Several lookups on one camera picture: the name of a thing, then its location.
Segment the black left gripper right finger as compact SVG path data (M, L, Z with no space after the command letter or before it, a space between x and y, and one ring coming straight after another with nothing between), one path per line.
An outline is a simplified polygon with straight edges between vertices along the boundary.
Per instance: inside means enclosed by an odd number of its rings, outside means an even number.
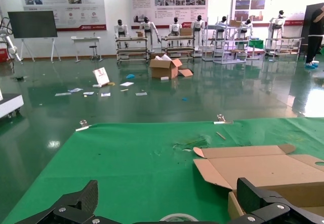
M256 187L237 180L229 223L323 223L323 183Z

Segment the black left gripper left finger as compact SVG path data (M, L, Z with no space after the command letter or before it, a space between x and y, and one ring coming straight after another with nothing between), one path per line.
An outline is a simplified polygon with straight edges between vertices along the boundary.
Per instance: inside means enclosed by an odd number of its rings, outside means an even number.
M62 195L50 208L18 223L116 223L114 220L95 215L98 198L98 181L90 180L82 190Z

